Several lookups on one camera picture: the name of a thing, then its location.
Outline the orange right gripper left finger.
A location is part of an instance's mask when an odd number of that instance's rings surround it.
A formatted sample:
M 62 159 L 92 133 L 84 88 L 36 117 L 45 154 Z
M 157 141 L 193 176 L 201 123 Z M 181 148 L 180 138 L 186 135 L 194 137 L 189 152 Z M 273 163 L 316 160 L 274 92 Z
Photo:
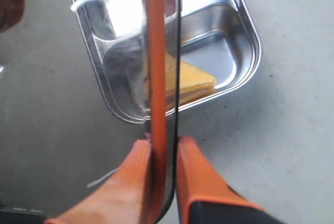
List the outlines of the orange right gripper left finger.
M 151 143 L 139 139 L 118 170 L 94 193 L 45 223 L 146 223 L 151 184 Z

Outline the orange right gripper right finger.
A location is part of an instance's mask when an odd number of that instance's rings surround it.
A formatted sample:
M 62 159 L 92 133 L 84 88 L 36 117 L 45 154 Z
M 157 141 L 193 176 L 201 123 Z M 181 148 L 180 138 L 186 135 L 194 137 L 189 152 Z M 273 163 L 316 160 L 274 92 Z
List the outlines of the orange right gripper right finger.
M 281 223 L 233 190 L 189 136 L 178 139 L 176 195 L 180 223 Z

